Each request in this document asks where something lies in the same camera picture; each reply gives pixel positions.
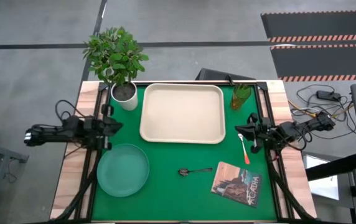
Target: green table surface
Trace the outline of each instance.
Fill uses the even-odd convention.
[[[140,147],[149,158],[150,173],[144,187],[129,197],[117,198],[96,188],[92,220],[128,221],[195,221],[243,220],[275,221],[273,195],[269,183],[265,152],[250,152],[252,142],[245,141],[251,164],[244,163],[243,149],[235,125],[246,124],[252,112],[257,112],[254,89],[237,111],[230,108],[233,87],[221,86],[225,107],[225,139],[219,144],[182,144],[147,142],[139,134],[145,86],[138,87],[138,107],[125,111],[116,102],[113,118],[124,126],[110,138],[114,146],[130,143]],[[263,176],[256,208],[211,193],[220,161]],[[180,176],[180,168],[189,170],[212,167],[212,172]]]

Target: white flower pot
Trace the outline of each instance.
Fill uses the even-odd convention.
[[[114,84],[110,90],[110,95],[112,99],[115,100],[124,110],[128,110],[128,111],[134,110],[138,105],[138,94],[137,94],[138,90],[136,89],[136,85],[133,82],[131,82],[131,84],[135,87],[135,93],[130,99],[126,101],[117,100],[115,96],[113,96],[113,89],[116,87],[116,84]]]

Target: potted plant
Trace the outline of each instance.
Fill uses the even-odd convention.
[[[132,82],[138,71],[145,68],[140,61],[149,60],[141,54],[142,48],[133,35],[124,28],[110,28],[104,32],[91,35],[88,48],[83,51],[84,58],[89,59],[95,75],[111,86],[111,97],[124,109],[133,110],[138,105],[136,85]]]

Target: black mat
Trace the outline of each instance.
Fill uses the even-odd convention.
[[[356,80],[356,44],[271,47],[285,82]]]
[[[356,40],[356,11],[261,14],[271,42]]]

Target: green leaves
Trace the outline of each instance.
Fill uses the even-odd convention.
[[[149,57],[147,55],[141,54],[141,56],[139,56],[140,60],[149,60]]]
[[[113,69],[125,69],[126,67],[123,64],[116,63],[113,65]]]
[[[123,58],[123,56],[121,54],[112,54],[110,55],[110,58],[113,60],[120,60]]]
[[[145,72],[145,68],[137,60],[133,60],[133,65],[139,71]]]
[[[142,47],[133,35],[123,27],[91,35],[86,45],[83,55],[91,63],[88,71],[95,72],[107,84],[130,82],[137,77],[138,71],[145,71],[139,62],[149,60],[146,54],[141,54]]]
[[[128,50],[135,50],[135,45],[133,42],[128,43]]]

